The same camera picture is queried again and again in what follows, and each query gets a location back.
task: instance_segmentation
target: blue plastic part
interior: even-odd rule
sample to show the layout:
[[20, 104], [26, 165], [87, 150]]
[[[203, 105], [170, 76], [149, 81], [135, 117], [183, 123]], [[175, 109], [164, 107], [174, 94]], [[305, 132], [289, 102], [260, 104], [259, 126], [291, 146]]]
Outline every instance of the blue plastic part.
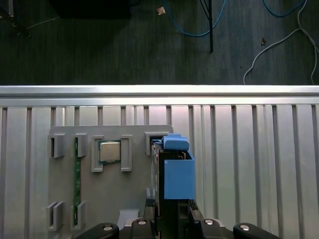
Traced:
[[152, 139], [153, 143], [162, 144], [162, 140], [160, 139]]
[[181, 134], [180, 133], [168, 133], [167, 136], [179, 138], [179, 137], [181, 137]]
[[180, 134], [168, 134], [162, 138], [164, 149], [189, 150], [189, 143], [186, 137]]
[[192, 156], [191, 159], [164, 161], [164, 199], [195, 199], [195, 160]]

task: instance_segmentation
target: cpu processor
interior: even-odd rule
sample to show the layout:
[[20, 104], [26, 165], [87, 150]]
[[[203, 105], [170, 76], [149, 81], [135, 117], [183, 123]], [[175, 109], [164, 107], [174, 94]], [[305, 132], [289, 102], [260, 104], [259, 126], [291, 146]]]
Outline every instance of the cpu processor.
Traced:
[[113, 163], [121, 160], [121, 142], [120, 141], [99, 141], [99, 162]]

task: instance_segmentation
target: debris on floor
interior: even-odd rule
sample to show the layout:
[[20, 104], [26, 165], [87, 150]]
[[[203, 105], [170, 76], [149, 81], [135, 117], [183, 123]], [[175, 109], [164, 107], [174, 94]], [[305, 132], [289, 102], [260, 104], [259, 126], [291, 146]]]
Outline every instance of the debris on floor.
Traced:
[[265, 40], [265, 38], [262, 38], [262, 39], [261, 39], [261, 45], [262, 45], [262, 46], [266, 45], [266, 40]]
[[163, 6], [159, 7], [159, 8], [157, 9], [157, 11], [158, 11], [159, 16], [166, 13]]

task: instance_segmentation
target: dark carpet floor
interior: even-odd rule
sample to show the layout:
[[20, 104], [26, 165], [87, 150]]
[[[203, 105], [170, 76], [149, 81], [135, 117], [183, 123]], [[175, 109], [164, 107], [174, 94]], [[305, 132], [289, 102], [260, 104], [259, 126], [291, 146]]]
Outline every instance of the dark carpet floor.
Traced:
[[[223, 0], [213, 0], [214, 18]], [[298, 0], [268, 0], [285, 12]], [[208, 21], [199, 0], [168, 1], [175, 21], [186, 31], [202, 33]], [[16, 0], [16, 16], [25, 26], [57, 16], [47, 0]], [[57, 19], [17, 36], [0, 22], [1, 85], [242, 84], [254, 57], [298, 27], [297, 12], [275, 18], [262, 0], [227, 0], [209, 36], [185, 37], [168, 15], [157, 15], [160, 0], [142, 0], [131, 19]], [[309, 0], [301, 16], [304, 28], [319, 43], [319, 1]], [[247, 76], [247, 84], [309, 85], [314, 48], [301, 33], [266, 52]], [[319, 84], [319, 69], [315, 83]]]

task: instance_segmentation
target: gray plastic holder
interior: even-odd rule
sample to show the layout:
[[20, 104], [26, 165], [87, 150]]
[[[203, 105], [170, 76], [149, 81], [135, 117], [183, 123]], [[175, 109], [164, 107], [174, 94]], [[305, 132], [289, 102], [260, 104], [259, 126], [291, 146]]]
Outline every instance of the gray plastic holder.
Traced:
[[102, 173], [103, 164], [99, 163], [99, 141], [103, 140], [103, 135], [95, 135], [91, 138], [91, 172]]
[[121, 136], [121, 172], [132, 171], [132, 135]]
[[74, 226], [74, 214], [73, 214], [73, 206], [71, 206], [70, 210], [70, 220], [71, 220], [71, 230], [79, 231], [82, 230], [85, 225], [85, 201], [81, 202], [78, 205], [78, 225]]
[[65, 134], [54, 134], [48, 137], [49, 158], [64, 156], [64, 136]]
[[167, 136], [169, 132], [144, 132], [145, 137], [146, 137], [146, 155], [150, 156], [151, 155], [151, 139], [155, 137], [163, 137]]
[[46, 208], [47, 226], [49, 231], [56, 232], [63, 224], [64, 202], [54, 202]]
[[78, 157], [84, 157], [87, 154], [87, 134], [86, 133], [77, 133], [74, 135], [74, 138], [78, 139]]

